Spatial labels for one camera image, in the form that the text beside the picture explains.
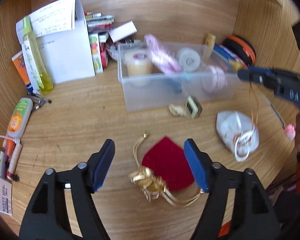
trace white plastic bag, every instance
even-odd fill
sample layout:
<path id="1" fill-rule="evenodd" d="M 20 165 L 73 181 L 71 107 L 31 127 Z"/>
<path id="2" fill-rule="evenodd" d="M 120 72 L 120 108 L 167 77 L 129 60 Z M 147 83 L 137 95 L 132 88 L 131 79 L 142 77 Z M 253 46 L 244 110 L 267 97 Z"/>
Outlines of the white plastic bag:
<path id="1" fill-rule="evenodd" d="M 246 115 L 237 111 L 219 112 L 217 132 L 238 162 L 245 161 L 259 145 L 259 133 Z"/>

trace plastic tub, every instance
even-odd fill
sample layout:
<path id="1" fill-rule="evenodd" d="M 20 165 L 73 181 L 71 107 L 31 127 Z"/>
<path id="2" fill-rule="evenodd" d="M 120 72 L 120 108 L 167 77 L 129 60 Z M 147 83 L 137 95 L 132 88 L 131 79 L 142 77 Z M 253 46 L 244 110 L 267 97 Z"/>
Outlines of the plastic tub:
<path id="1" fill-rule="evenodd" d="M 124 98 L 128 111 L 137 111 L 169 104 L 183 105 L 188 96 L 195 96 L 199 101 L 215 99 L 231 99 L 236 92 L 240 81 L 231 65 L 219 53 L 212 51 L 209 58 L 203 59 L 205 45 L 186 43 L 162 43 L 174 57 L 183 54 L 185 49 L 195 50 L 201 58 L 200 66 L 191 73 L 179 72 L 172 75 L 165 75 L 155 66 L 152 74 L 129 76 L 125 55 L 127 49 L 124 44 L 118 47 L 118 80 L 122 83 Z M 146 49 L 146 46 L 132 48 L 131 50 Z M 213 92 L 207 91 L 202 85 L 203 82 L 215 84 L 218 76 L 208 70 L 208 66 L 220 67 L 225 72 L 226 80 L 224 86 Z"/>

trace small box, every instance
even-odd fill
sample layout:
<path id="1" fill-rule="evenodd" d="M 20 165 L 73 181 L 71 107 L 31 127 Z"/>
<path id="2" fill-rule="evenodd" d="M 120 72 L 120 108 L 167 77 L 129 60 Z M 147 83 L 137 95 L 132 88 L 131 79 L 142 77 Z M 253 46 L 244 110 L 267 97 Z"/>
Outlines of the small box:
<path id="1" fill-rule="evenodd" d="M 102 62 L 101 49 L 100 49 L 98 34 L 97 33 L 89 34 L 89 41 L 90 41 L 94 71 L 95 73 L 103 72 L 102 63 L 101 63 Z"/>
<path id="2" fill-rule="evenodd" d="M 101 53 L 102 67 L 106 68 L 108 66 L 109 55 L 106 50 L 105 43 L 100 43 L 100 53 Z"/>

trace white cable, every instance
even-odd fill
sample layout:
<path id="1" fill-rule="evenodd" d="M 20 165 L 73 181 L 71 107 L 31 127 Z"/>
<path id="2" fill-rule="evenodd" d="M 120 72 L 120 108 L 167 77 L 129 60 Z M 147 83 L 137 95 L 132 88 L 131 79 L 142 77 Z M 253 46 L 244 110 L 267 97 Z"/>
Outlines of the white cable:
<path id="1" fill-rule="evenodd" d="M 11 140 L 11 141 L 14 141 L 15 143 L 20 143 L 20 140 L 19 140 L 19 139 L 16 139 L 16 138 L 11 138 L 11 137 L 4 136 L 4 135 L 0 135 L 0 138 L 2 138 L 2 139 L 7 139 L 7 140 Z"/>
<path id="2" fill-rule="evenodd" d="M 250 153 L 250 150 L 248 150 L 247 154 L 243 157 L 240 157 L 238 155 L 238 152 L 237 152 L 237 146 L 238 146 L 238 143 L 239 142 L 242 142 L 242 143 L 248 143 L 249 140 L 252 138 L 252 135 L 254 134 L 254 131 L 253 130 L 250 130 L 250 131 L 247 131 L 245 133 L 243 133 L 241 136 L 239 136 L 236 141 L 235 141 L 235 145 L 234 145 L 234 157 L 235 159 L 238 161 L 238 162 L 243 162 L 245 161 L 248 156 L 249 156 L 249 153 Z"/>

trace red velvet pouch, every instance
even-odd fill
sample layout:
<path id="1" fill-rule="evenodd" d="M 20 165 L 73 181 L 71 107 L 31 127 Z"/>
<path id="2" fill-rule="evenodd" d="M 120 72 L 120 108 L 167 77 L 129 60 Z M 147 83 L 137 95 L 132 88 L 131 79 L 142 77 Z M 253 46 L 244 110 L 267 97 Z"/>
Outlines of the red velvet pouch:
<path id="1" fill-rule="evenodd" d="M 183 149 L 170 138 L 164 137 L 143 157 L 142 165 L 161 176 L 170 191 L 182 190 L 194 182 Z"/>

